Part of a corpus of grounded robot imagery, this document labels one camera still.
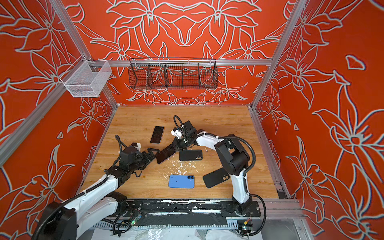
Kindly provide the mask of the black smartphone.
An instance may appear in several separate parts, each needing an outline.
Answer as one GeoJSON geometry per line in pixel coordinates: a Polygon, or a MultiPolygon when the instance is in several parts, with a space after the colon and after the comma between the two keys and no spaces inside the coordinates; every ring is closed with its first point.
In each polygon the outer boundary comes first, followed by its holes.
{"type": "Polygon", "coordinates": [[[175,141],[173,141],[165,149],[161,150],[156,157],[158,165],[160,165],[162,162],[164,162],[165,160],[173,156],[177,150],[178,150],[178,145],[177,145],[177,142],[175,141]]]}
{"type": "Polygon", "coordinates": [[[164,129],[165,129],[165,127],[155,126],[151,140],[150,140],[150,143],[160,144],[161,140],[162,140],[163,133],[164,133],[164,129]]]}

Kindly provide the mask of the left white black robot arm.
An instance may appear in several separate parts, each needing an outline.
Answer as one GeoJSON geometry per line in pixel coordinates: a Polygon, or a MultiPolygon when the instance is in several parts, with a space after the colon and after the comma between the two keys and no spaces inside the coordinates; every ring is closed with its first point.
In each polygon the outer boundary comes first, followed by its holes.
{"type": "Polygon", "coordinates": [[[102,219],[125,212],[126,196],[116,190],[131,175],[137,177],[159,154],[160,150],[148,148],[141,152],[141,144],[125,145],[118,135],[119,156],[105,174],[93,185],[61,203],[52,202],[43,211],[33,240],[76,240],[102,219]]]}

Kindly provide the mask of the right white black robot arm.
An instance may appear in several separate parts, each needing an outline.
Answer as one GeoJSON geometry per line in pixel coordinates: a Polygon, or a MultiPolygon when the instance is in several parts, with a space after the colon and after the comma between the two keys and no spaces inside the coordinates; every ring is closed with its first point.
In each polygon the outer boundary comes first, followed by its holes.
{"type": "Polygon", "coordinates": [[[233,134],[220,137],[203,130],[197,131],[189,121],[183,123],[176,115],[173,119],[176,125],[172,130],[175,137],[173,148],[186,151],[191,146],[201,146],[214,150],[222,167],[203,176],[206,187],[210,189],[230,179],[233,186],[232,211],[239,216],[248,214],[253,198],[248,189],[247,173],[256,163],[252,146],[233,134]]]}

